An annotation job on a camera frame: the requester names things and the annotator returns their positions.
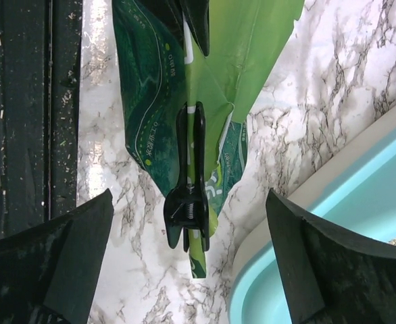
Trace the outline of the teal white litter box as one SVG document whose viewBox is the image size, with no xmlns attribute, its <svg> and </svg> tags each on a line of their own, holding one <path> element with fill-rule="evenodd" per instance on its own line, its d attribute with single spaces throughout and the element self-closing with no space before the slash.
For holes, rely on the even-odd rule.
<svg viewBox="0 0 396 324">
<path fill-rule="evenodd" d="M 290 195 L 309 212 L 375 240 L 396 238 L 396 106 Z M 234 257 L 231 323 L 289 323 L 267 221 Z"/>
</svg>

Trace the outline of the green litter bag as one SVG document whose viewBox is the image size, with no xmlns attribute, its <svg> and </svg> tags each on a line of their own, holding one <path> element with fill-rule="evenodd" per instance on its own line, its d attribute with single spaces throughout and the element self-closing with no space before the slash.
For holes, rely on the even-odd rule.
<svg viewBox="0 0 396 324">
<path fill-rule="evenodd" d="M 302 1 L 209 1 L 209 55 L 183 22 L 174 35 L 141 1 L 113 1 L 126 149 L 166 199 L 178 181 L 176 117 L 205 116 L 204 182 L 209 233 L 247 162 L 246 118 L 301 16 Z M 197 230 L 189 230 L 191 274 L 207 274 Z"/>
</svg>

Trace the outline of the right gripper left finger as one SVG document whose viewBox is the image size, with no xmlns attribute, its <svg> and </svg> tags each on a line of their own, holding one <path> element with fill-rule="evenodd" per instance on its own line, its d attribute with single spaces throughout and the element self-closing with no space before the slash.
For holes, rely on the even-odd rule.
<svg viewBox="0 0 396 324">
<path fill-rule="evenodd" d="M 86 323 L 112 227 L 110 190 L 0 240 L 0 323 Z"/>
</svg>

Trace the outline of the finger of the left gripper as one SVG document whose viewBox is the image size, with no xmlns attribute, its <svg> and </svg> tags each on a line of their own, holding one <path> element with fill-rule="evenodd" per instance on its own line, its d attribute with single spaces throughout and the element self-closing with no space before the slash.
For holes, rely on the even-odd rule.
<svg viewBox="0 0 396 324">
<path fill-rule="evenodd" d="M 142 0 L 148 9 L 181 43 L 186 21 L 201 52 L 209 55 L 209 0 Z"/>
</svg>

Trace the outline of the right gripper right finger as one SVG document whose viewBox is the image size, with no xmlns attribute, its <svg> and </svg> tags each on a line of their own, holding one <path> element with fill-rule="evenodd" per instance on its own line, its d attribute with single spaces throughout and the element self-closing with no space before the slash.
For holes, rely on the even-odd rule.
<svg viewBox="0 0 396 324">
<path fill-rule="evenodd" d="M 292 323 L 396 323 L 396 246 L 270 190 L 266 213 Z"/>
</svg>

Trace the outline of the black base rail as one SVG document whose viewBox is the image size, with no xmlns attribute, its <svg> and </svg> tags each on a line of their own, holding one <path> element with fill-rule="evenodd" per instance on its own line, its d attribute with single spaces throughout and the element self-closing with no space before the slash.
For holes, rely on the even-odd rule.
<svg viewBox="0 0 396 324">
<path fill-rule="evenodd" d="M 0 1 L 0 239 L 76 206 L 81 1 Z"/>
</svg>

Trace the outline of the black bag clip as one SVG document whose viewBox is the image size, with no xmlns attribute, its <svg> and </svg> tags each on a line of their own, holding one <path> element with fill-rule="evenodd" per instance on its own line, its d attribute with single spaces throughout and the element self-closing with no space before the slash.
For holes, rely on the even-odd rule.
<svg viewBox="0 0 396 324">
<path fill-rule="evenodd" d="M 177 184 L 166 196 L 164 221 L 168 245 L 175 248 L 183 234 L 183 249 L 188 251 L 189 230 L 197 230 L 202 251 L 209 250 L 209 205 L 205 193 L 205 116 L 201 102 L 195 106 L 193 121 L 184 106 L 176 117 L 179 173 Z"/>
</svg>

